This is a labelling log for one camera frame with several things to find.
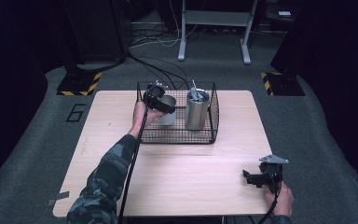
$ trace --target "camouflage sleeve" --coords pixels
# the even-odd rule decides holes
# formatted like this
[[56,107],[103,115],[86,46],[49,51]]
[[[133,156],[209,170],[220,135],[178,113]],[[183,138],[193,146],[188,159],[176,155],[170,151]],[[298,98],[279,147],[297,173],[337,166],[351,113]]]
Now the camouflage sleeve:
[[116,202],[121,197],[135,148],[136,139],[126,134],[103,155],[70,208],[66,216],[68,224],[117,223]]
[[271,218],[271,224],[292,224],[290,217],[287,216],[273,216]]

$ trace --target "hand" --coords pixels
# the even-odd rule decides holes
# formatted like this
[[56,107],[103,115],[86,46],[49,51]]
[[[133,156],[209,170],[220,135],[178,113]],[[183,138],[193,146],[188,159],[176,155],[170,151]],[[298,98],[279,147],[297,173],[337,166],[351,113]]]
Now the hand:
[[[141,131],[142,121],[144,120],[145,107],[146,105],[143,101],[138,101],[133,109],[132,127],[129,131],[129,134],[131,134],[135,138],[138,137],[138,134]],[[153,123],[153,121],[157,117],[161,117],[164,115],[165,113],[161,111],[147,108],[147,119],[146,119],[145,127]]]
[[[272,202],[275,199],[275,194],[269,191],[269,188],[264,188],[264,193],[266,197],[267,206],[271,207]],[[292,191],[281,182],[281,192],[278,196],[278,202],[275,206],[273,214],[275,216],[287,216],[292,215],[292,203],[293,203],[293,194]]]

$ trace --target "wire basket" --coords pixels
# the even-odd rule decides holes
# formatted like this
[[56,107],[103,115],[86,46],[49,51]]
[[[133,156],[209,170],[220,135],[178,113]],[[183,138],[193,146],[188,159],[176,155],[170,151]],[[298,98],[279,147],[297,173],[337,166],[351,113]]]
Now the wire basket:
[[[151,82],[138,82],[137,98],[142,100],[147,85]],[[187,93],[193,82],[170,82],[165,95],[176,99],[176,120],[172,125],[161,125],[156,122],[144,129],[144,144],[213,144],[216,141],[219,126],[219,104],[214,82],[195,82],[197,89],[208,92],[209,106],[205,126],[202,130],[190,131],[185,127]]]

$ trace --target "table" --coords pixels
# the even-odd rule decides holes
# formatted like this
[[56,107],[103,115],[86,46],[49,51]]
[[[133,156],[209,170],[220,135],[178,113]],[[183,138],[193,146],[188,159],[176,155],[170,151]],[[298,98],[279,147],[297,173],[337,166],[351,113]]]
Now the table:
[[203,24],[203,25],[225,25],[225,26],[242,26],[246,27],[243,39],[240,40],[243,62],[251,63],[248,50],[248,39],[251,32],[255,8],[258,0],[253,0],[250,12],[222,12],[222,11],[201,11],[186,10],[186,0],[182,0],[182,35],[179,47],[178,60],[183,61],[186,53],[186,25]]
[[[271,153],[249,91],[217,91],[220,120],[211,145],[141,144],[124,216],[230,216],[265,214],[262,189],[248,185],[245,169],[259,174],[258,159]],[[123,99],[130,103],[123,104]],[[136,91],[98,91],[62,183],[65,217],[103,154],[131,127]],[[121,201],[117,202],[119,211]]]

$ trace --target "person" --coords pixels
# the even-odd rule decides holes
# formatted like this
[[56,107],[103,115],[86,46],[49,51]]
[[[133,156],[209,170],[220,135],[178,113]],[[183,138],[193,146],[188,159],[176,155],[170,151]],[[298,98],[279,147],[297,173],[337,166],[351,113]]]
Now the person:
[[[67,224],[116,224],[118,222],[117,200],[123,191],[145,110],[144,102],[136,103],[132,127],[103,155],[98,166],[89,175],[86,187],[82,189],[79,197],[68,211]],[[164,113],[160,111],[148,108],[145,127],[163,115]],[[274,199],[271,195],[266,192],[266,200],[269,205]],[[271,220],[272,224],[290,223],[291,210],[291,192],[282,183],[281,194],[274,210],[275,216]]]

